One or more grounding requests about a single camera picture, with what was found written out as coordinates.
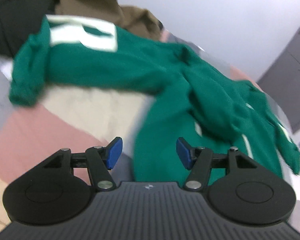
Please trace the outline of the green hooded sweatshirt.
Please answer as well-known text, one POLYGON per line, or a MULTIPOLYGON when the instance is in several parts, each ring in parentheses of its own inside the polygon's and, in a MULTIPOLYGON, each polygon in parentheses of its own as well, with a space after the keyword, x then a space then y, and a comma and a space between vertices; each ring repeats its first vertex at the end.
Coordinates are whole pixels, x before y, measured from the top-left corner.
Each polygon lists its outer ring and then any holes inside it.
POLYGON ((11 103, 34 105, 47 83, 155 98, 134 144, 137 181, 185 182, 179 137, 217 153, 235 146, 277 176, 280 160, 300 172, 300 152, 266 94, 224 76, 189 46, 141 38, 96 18, 48 15, 14 59, 11 103))

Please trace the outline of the pastel patchwork bed cover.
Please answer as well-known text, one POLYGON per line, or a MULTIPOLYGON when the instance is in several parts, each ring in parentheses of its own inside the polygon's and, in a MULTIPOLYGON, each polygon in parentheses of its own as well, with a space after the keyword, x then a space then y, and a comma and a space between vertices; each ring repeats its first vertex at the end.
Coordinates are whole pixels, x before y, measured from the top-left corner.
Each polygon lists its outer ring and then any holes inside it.
POLYGON ((211 210, 194 214, 201 229, 193 232, 188 222, 167 219, 166 212, 186 207, 188 201, 197 205, 201 201, 194 194, 171 194, 172 185, 150 190, 125 185, 124 198, 136 206, 119 201, 116 194, 103 195, 102 202, 115 201, 115 210, 113 216, 102 211, 100 223, 80 217, 65 230, 44 226, 38 232, 11 224, 2 204, 7 184, 63 146, 80 152, 122 137, 123 156, 113 175, 127 180, 133 134, 151 101, 137 93, 52 86, 35 107, 17 108, 7 97, 11 71, 11 60, 0 57, 0 239, 298 239, 286 224, 272 229, 235 227, 224 219, 213 219, 211 210))

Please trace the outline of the black garment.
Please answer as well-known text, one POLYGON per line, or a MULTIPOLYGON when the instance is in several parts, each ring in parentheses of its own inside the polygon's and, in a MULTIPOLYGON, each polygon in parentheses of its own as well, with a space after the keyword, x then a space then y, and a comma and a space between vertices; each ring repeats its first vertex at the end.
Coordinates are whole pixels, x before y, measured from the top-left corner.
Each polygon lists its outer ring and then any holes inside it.
POLYGON ((0 55, 14 57, 59 0, 0 0, 0 55))

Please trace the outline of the brown garment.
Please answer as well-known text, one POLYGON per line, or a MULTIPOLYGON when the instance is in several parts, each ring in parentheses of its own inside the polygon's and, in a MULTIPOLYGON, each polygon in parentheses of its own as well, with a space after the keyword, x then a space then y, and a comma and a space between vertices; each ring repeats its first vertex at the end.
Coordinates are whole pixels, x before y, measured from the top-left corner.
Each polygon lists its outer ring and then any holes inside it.
POLYGON ((161 23, 149 10, 120 6, 117 0, 59 0, 55 13, 99 18, 143 38, 161 38, 161 23))

